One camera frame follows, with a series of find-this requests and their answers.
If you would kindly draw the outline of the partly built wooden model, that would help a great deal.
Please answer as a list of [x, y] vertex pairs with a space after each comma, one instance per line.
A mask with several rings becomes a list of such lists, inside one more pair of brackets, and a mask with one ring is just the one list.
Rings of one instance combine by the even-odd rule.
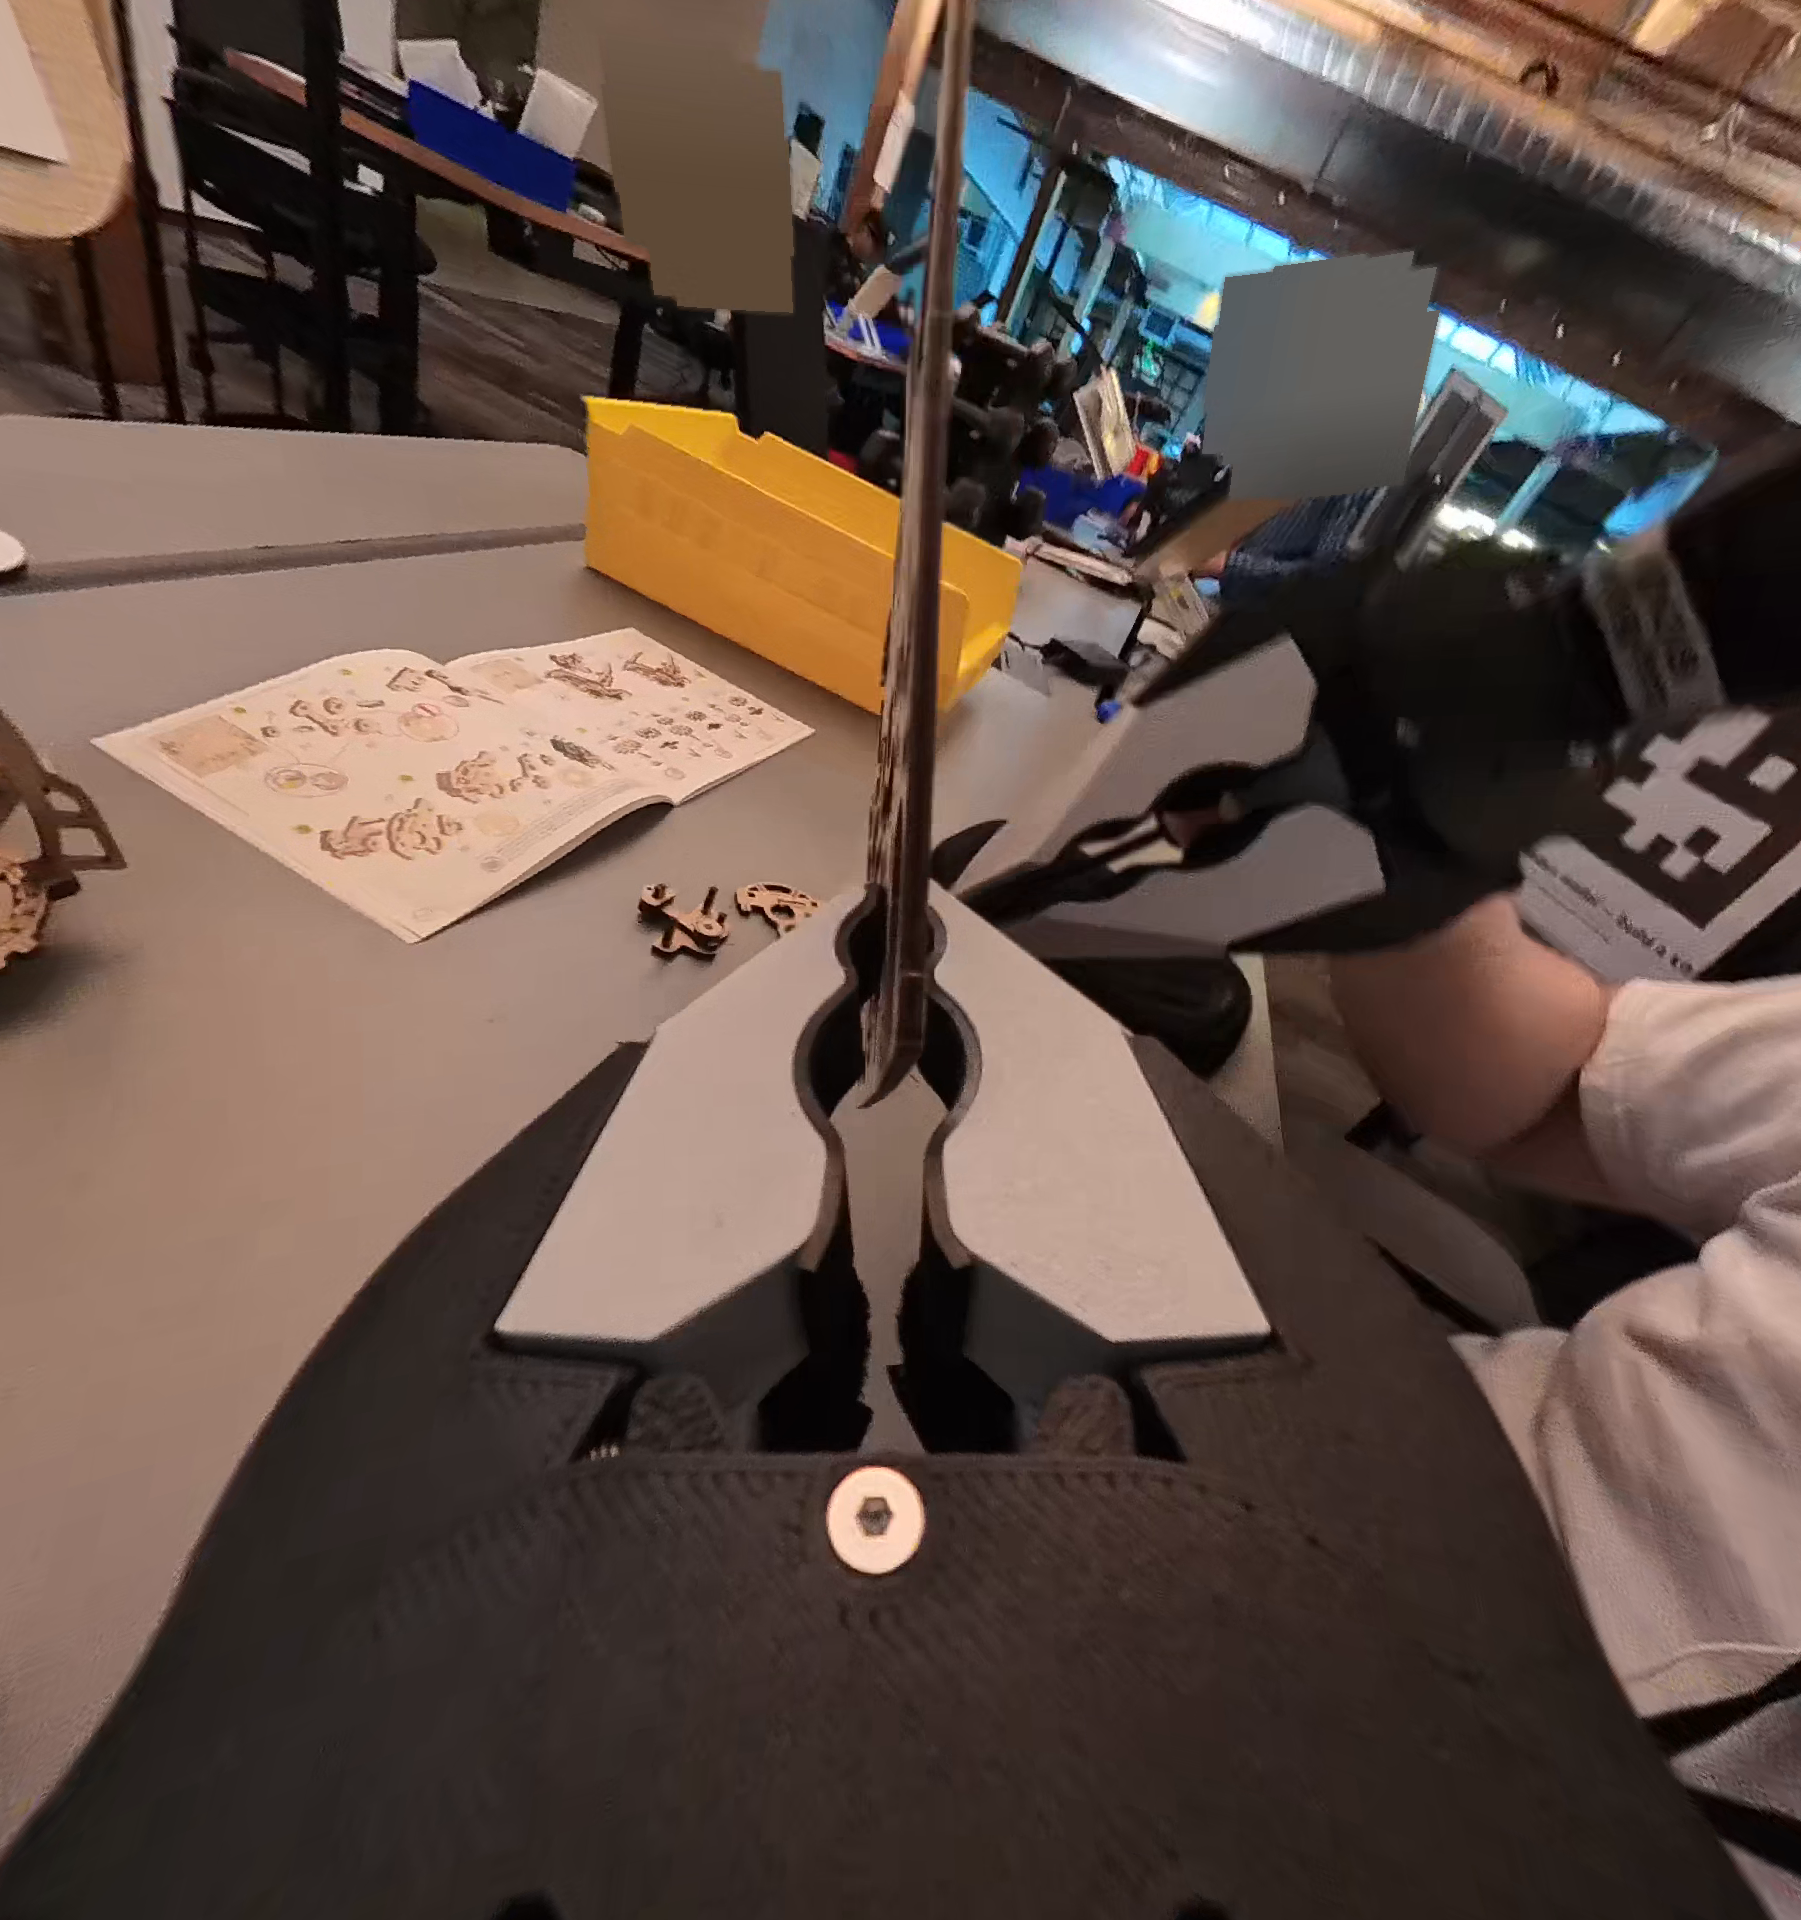
[[31, 956], [52, 909], [127, 857], [84, 788], [55, 774], [0, 708], [0, 973]]

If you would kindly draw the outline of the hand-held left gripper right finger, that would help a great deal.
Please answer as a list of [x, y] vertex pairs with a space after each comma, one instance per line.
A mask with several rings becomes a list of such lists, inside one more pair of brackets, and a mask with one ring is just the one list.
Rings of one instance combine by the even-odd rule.
[[923, 1247], [957, 1357], [1226, 1357], [1270, 1338], [1127, 1034], [945, 889], [917, 1072]]

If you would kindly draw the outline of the yellow plastic bin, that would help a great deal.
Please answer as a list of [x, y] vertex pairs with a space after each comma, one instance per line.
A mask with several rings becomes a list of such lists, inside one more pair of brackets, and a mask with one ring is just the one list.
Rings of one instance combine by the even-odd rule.
[[865, 713], [899, 503], [728, 413], [591, 397], [591, 572]]

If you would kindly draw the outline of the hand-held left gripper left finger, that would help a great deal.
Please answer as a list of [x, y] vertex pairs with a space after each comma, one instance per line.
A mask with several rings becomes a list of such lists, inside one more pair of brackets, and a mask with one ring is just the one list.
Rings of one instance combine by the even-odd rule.
[[800, 1365], [802, 1283], [839, 1225], [811, 1047], [854, 992], [841, 892], [664, 1020], [493, 1325], [496, 1345], [619, 1365]]

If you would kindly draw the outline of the laser-cut wooden parts sheet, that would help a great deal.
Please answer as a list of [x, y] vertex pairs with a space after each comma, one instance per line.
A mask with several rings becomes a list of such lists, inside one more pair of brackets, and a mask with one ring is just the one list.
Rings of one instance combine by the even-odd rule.
[[901, 513], [893, 553], [865, 889], [881, 961], [862, 1006], [862, 1103], [882, 1101], [917, 1064], [935, 956], [931, 806], [938, 725], [941, 532], [954, 397], [957, 201], [975, 6], [941, 8], [933, 204], [905, 391]]

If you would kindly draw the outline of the wooden-edged instruction board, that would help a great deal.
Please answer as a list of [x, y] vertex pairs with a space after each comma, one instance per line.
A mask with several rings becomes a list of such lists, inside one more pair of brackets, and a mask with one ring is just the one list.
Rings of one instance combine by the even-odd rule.
[[131, 168], [108, 5], [0, 3], [0, 239], [88, 238]]

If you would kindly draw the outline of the person's white shirt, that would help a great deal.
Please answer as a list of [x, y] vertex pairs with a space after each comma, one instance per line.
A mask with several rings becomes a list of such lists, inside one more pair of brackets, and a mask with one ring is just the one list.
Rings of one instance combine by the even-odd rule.
[[1653, 1720], [1801, 1660], [1801, 975], [1632, 982], [1578, 1108], [1608, 1198], [1688, 1255], [1457, 1348]]

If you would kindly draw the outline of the person's right forearm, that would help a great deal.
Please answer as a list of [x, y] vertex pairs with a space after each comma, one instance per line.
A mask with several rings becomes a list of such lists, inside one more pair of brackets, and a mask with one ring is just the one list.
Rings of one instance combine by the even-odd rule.
[[1580, 1078], [1616, 988], [1534, 940], [1512, 895], [1325, 968], [1351, 1057], [1416, 1135], [1536, 1193], [1612, 1202]]

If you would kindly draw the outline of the blue plastic bin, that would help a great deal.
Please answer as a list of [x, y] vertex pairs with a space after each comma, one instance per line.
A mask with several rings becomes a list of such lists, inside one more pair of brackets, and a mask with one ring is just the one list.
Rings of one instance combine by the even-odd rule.
[[407, 82], [407, 128], [418, 145], [439, 161], [532, 204], [564, 215], [575, 162], [480, 109], [422, 82]]

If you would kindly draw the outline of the open instruction booklet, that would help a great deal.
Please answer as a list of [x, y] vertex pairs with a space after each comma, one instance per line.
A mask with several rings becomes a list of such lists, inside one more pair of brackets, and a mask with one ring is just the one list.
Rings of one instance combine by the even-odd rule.
[[99, 737], [125, 770], [419, 944], [811, 727], [633, 628], [436, 664], [381, 649]]

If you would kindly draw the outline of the brown wooden desk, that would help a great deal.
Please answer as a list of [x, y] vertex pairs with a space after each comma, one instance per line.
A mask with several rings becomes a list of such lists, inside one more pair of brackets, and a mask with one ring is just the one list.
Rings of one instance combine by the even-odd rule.
[[491, 212], [507, 215], [543, 233], [533, 271], [550, 278], [568, 278], [587, 294], [619, 306], [619, 322], [608, 359], [606, 396], [632, 401], [640, 394], [642, 355], [652, 315], [662, 307], [649, 284], [648, 253], [616, 228], [590, 221], [568, 208], [564, 215], [532, 204], [502, 187], [432, 156], [418, 145], [407, 128], [407, 98], [400, 117], [391, 119], [391, 95], [380, 84], [358, 91], [357, 76], [346, 67], [336, 43], [319, 43], [316, 20], [302, 23], [304, 78], [292, 67], [263, 56], [229, 51], [220, 63], [304, 117], [304, 144], [312, 172], [319, 185], [326, 227], [336, 227], [336, 195], [349, 161], [358, 161], [381, 182], [388, 218], [387, 266], [380, 292], [383, 329], [383, 377], [380, 380], [380, 415], [387, 435], [410, 435], [419, 421], [418, 401], [418, 218], [415, 201], [461, 198]]

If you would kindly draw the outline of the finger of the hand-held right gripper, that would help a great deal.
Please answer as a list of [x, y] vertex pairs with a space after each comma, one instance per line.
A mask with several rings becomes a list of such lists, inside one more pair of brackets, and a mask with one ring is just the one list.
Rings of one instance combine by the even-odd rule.
[[989, 884], [1051, 858], [1075, 833], [1148, 812], [1178, 777], [1204, 767], [1259, 774], [1302, 749], [1317, 683], [1287, 635], [1093, 725], [973, 857]]
[[1224, 953], [1372, 901], [1386, 872], [1370, 829], [1318, 804], [1275, 806], [1249, 846], [1209, 866], [1158, 846], [1110, 901], [1062, 901], [1003, 925], [1029, 953]]

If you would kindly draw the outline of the person's right hand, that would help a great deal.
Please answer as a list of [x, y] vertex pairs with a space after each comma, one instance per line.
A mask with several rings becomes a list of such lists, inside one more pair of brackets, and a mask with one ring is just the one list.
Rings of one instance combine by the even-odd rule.
[[1314, 723], [1380, 889], [1255, 935], [1321, 956], [1416, 944], [1584, 815], [1630, 713], [1572, 569], [1491, 558], [1348, 562], [1256, 609], [1314, 685]]

